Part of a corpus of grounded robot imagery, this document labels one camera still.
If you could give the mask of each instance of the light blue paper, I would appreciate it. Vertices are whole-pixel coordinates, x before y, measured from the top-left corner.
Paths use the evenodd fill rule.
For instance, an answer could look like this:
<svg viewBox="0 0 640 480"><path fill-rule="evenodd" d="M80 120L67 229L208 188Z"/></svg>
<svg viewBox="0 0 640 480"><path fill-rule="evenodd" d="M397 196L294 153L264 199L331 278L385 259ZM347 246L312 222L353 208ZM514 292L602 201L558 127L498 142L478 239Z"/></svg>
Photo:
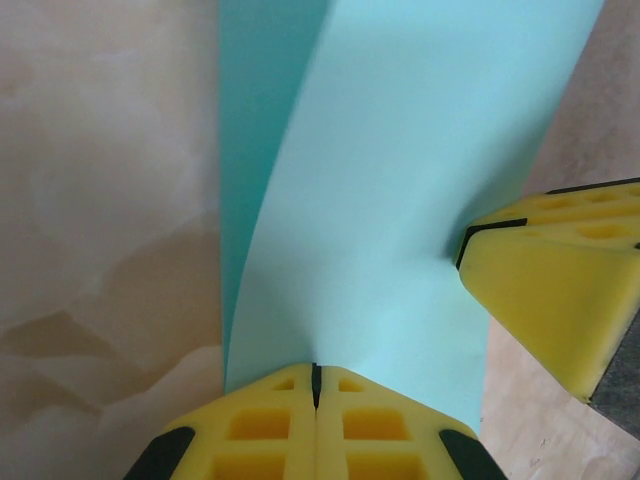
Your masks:
<svg viewBox="0 0 640 480"><path fill-rule="evenodd" d="M488 315L452 254L518 195L601 5L336 1L253 232L228 390L316 361L479 429Z"/></svg>
<svg viewBox="0 0 640 480"><path fill-rule="evenodd" d="M223 344L289 114L329 0L219 0ZM228 348L225 348L225 362Z"/></svg>

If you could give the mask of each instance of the square hole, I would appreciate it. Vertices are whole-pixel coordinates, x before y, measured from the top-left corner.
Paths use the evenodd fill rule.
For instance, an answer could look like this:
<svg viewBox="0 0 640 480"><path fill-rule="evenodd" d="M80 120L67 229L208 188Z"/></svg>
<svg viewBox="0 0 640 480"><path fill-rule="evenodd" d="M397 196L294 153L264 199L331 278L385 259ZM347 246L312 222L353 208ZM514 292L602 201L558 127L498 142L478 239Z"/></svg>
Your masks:
<svg viewBox="0 0 640 480"><path fill-rule="evenodd" d="M231 420L229 440L274 440L289 437L289 410L252 408L241 411Z"/></svg>
<svg viewBox="0 0 640 480"><path fill-rule="evenodd" d="M571 207L574 203L568 198L550 198L537 202L537 205L543 210L556 210L559 208Z"/></svg>
<svg viewBox="0 0 640 480"><path fill-rule="evenodd" d="M609 192L596 192L590 195L587 195L587 200L592 203L604 203L610 202L611 200L616 200L618 197Z"/></svg>
<svg viewBox="0 0 640 480"><path fill-rule="evenodd" d="M341 392L362 392L364 387L348 378L341 378L338 382L338 390Z"/></svg>
<svg viewBox="0 0 640 480"><path fill-rule="evenodd" d="M284 454L220 455L215 460L215 480L283 480Z"/></svg>
<svg viewBox="0 0 640 480"><path fill-rule="evenodd" d="M411 454L349 454L349 480L428 480L422 461Z"/></svg>
<svg viewBox="0 0 640 480"><path fill-rule="evenodd" d="M346 440L408 440L400 412L391 408L359 408L342 414Z"/></svg>
<svg viewBox="0 0 640 480"><path fill-rule="evenodd" d="M274 390L293 390L293 387L295 387L295 385L296 384L293 381L293 378L288 378L284 382L280 382L279 384L277 384L275 387L273 387L273 389Z"/></svg>
<svg viewBox="0 0 640 480"><path fill-rule="evenodd" d="M512 217L526 217L526 214L523 214L517 208L505 208L500 211L500 218L512 218Z"/></svg>
<svg viewBox="0 0 640 480"><path fill-rule="evenodd" d="M606 240L631 235L631 231L622 225L584 225L576 227L580 235L593 240Z"/></svg>

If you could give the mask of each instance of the marble surface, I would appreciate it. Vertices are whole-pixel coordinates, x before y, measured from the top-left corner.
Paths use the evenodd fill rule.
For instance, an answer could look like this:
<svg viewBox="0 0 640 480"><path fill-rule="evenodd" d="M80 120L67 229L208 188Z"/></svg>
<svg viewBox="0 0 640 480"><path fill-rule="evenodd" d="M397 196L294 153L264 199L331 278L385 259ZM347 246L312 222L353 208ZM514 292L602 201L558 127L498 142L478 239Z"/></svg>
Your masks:
<svg viewBox="0 0 640 480"><path fill-rule="evenodd" d="M120 478L220 393L215 31L212 0L0 1L0 478ZM611 0L530 191L640 175L639 49ZM498 327L488 368L510 478L630 476Z"/></svg>

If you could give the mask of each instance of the black rubber pad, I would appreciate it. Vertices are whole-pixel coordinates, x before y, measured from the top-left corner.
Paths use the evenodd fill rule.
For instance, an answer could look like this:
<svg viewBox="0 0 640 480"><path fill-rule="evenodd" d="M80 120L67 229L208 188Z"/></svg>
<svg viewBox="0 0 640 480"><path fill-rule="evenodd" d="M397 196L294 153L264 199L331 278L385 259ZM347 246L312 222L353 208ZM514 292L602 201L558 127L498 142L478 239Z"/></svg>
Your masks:
<svg viewBox="0 0 640 480"><path fill-rule="evenodd" d="M640 440L640 310L593 392L591 406Z"/></svg>
<svg viewBox="0 0 640 480"><path fill-rule="evenodd" d="M317 410L322 392L322 367L317 363L311 365L311 392L313 393L313 406Z"/></svg>
<svg viewBox="0 0 640 480"><path fill-rule="evenodd" d="M456 430L441 430L439 435L462 480L507 480L487 449L475 438Z"/></svg>
<svg viewBox="0 0 640 480"><path fill-rule="evenodd" d="M613 182L592 183L590 185L580 185L578 187L559 188L547 192L547 195L557 195L558 193L579 192L581 190L591 190L593 188L614 187L616 185L626 185L628 183L640 183L640 177L624 178L622 180L614 180Z"/></svg>
<svg viewBox="0 0 640 480"><path fill-rule="evenodd" d="M196 432L179 427L154 438L124 480L170 480Z"/></svg>
<svg viewBox="0 0 640 480"><path fill-rule="evenodd" d="M467 230L464 232L464 238L462 239L462 247L460 248L460 253L456 260L456 268L460 270L464 251L469 244L469 240L471 240L471 237L476 233L481 232L482 230L491 230L493 228L524 227L526 224L526 218L517 218L515 220L504 220L502 222L485 223L483 225L471 225L470 227L467 227Z"/></svg>

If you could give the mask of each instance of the wooden surface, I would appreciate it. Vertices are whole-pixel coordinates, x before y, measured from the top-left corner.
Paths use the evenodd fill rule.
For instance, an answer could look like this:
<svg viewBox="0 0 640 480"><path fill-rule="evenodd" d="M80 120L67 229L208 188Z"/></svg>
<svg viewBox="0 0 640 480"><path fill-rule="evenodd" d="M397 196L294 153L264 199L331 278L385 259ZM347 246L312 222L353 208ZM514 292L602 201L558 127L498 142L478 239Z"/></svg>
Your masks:
<svg viewBox="0 0 640 480"><path fill-rule="evenodd" d="M492 320L481 440L514 480L628 480L640 442L568 395Z"/></svg>

